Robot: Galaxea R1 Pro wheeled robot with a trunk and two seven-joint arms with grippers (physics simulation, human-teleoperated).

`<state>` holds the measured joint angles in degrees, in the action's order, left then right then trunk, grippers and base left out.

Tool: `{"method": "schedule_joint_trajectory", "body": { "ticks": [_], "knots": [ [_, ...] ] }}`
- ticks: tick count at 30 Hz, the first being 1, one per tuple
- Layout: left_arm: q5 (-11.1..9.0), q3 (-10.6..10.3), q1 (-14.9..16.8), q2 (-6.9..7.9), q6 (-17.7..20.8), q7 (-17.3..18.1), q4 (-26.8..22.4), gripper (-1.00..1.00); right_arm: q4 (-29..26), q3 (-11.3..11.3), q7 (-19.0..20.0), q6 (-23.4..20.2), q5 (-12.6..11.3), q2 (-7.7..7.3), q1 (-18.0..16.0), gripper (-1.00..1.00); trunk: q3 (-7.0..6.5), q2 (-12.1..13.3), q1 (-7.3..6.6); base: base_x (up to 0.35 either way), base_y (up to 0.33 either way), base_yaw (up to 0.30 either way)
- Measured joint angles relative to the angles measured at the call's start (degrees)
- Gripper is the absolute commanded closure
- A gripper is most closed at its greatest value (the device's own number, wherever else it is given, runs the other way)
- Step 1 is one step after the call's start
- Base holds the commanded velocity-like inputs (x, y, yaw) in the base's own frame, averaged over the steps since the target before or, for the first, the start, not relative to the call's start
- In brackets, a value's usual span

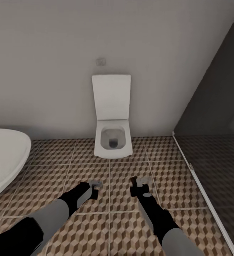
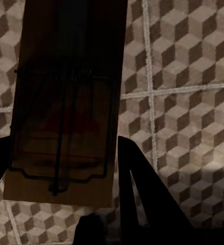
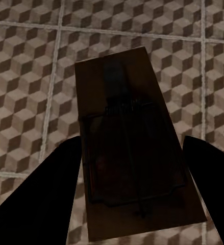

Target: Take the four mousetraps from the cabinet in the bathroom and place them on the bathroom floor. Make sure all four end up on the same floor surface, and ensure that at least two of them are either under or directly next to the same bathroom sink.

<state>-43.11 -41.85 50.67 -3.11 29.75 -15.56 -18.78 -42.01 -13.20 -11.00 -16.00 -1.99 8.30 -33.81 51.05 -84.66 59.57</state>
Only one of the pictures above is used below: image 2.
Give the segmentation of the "mousetrap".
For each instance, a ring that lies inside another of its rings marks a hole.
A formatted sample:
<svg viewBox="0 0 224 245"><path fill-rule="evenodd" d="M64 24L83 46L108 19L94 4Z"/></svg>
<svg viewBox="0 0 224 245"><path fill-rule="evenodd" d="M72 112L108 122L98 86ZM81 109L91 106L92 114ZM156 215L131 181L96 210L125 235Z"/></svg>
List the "mousetrap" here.
<svg viewBox="0 0 224 245"><path fill-rule="evenodd" d="M128 0L26 0L3 200L110 208Z"/></svg>

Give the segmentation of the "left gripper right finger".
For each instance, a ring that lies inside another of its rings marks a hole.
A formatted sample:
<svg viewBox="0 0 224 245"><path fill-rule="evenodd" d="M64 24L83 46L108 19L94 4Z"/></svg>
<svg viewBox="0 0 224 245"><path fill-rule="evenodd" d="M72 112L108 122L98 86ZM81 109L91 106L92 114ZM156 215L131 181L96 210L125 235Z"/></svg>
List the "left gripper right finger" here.
<svg viewBox="0 0 224 245"><path fill-rule="evenodd" d="M138 223L131 174L150 228ZM118 136L122 245L205 245L137 144Z"/></svg>

